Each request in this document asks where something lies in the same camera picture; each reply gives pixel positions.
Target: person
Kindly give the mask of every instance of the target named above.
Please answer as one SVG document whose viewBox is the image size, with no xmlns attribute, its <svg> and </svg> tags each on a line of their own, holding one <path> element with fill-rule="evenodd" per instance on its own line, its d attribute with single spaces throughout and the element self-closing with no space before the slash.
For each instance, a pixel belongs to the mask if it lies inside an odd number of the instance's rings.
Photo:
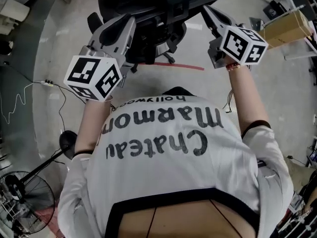
<svg viewBox="0 0 317 238">
<path fill-rule="evenodd" d="M 226 57 L 240 131 L 176 87 L 89 100 L 58 206 L 67 238 L 267 238 L 293 185 L 246 66 Z"/>
</svg>

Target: cardboard box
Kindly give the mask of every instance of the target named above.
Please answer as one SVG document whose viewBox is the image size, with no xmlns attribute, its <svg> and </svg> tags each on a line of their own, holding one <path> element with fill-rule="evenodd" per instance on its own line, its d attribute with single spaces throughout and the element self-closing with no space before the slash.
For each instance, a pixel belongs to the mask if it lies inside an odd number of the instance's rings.
<svg viewBox="0 0 317 238">
<path fill-rule="evenodd" d="M 305 16 L 297 10 L 273 21 L 258 33 L 269 44 L 269 50 L 311 36 L 313 30 Z"/>
</svg>

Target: chair backrest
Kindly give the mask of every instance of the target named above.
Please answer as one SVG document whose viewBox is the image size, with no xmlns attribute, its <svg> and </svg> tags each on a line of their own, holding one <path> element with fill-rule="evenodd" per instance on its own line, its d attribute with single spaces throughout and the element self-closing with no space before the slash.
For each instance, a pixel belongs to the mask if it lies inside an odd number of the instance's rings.
<svg viewBox="0 0 317 238">
<path fill-rule="evenodd" d="M 131 14 L 136 18 L 136 31 L 126 59 L 130 63 L 150 64 L 166 51 L 175 52 L 186 33 L 184 22 L 200 13 L 203 5 L 215 1 L 98 0 L 104 22 L 123 14 Z"/>
</svg>

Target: concrete floor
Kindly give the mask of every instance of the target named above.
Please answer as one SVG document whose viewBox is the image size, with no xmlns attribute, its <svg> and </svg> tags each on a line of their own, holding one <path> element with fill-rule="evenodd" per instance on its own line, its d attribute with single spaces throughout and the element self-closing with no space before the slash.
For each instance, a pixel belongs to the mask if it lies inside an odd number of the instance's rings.
<svg viewBox="0 0 317 238">
<path fill-rule="evenodd" d="M 246 23 L 248 27 L 249 17 L 266 19 L 262 12 L 266 3 L 262 0 L 219 0 L 214 6 L 233 16 L 237 22 Z M 46 77 L 63 85 L 72 56 L 79 54 L 81 47 L 91 37 L 87 17 L 94 11 L 99 13 L 99 8 L 97 0 L 72 0 L 71 4 L 61 8 L 59 13 L 62 19 L 56 27 L 56 34 L 50 38 L 52 48 L 46 54 L 50 57 L 48 66 L 36 69 L 34 79 L 43 80 Z M 221 108 L 224 106 L 231 87 L 227 71 L 214 69 L 207 54 L 209 41 L 214 37 L 201 15 L 190 19 L 188 23 L 187 34 L 173 57 L 177 63 L 200 66 L 205 71 L 140 65 L 136 74 L 128 75 L 124 88 L 114 91 L 115 106 L 131 98 L 159 95 L 175 86 L 182 86 Z M 306 150 L 312 144 L 316 130 L 313 115 L 317 108 L 317 88 L 313 86 L 313 76 L 308 72 L 311 66 L 308 59 L 285 61 L 283 55 L 290 50 L 302 49 L 303 45 L 299 42 L 268 51 L 261 64 L 253 67 L 252 74 L 283 154 L 306 161 Z M 165 58 L 159 58 L 158 61 L 167 62 Z M 78 132 L 84 104 L 68 92 L 65 95 L 67 101 L 61 111 L 65 127 Z M 49 156 L 53 149 L 58 148 L 58 137 L 62 131 L 58 110 L 64 98 L 58 88 L 47 87 L 45 92 L 34 90 L 33 99 L 38 148 L 42 154 Z M 238 125 L 234 101 L 232 107 L 233 113 L 229 117 Z M 66 167 L 61 166 L 58 171 L 62 175 L 55 182 L 62 183 Z"/>
</svg>

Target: red bracelet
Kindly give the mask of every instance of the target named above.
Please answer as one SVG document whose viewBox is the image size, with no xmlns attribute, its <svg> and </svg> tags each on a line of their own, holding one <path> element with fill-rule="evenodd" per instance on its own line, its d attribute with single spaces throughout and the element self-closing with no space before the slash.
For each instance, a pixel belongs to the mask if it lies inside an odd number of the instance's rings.
<svg viewBox="0 0 317 238">
<path fill-rule="evenodd" d="M 240 67 L 241 67 L 241 65 L 238 62 L 234 62 L 234 63 L 226 65 L 227 71 L 232 71 L 232 70 L 238 69 Z"/>
</svg>

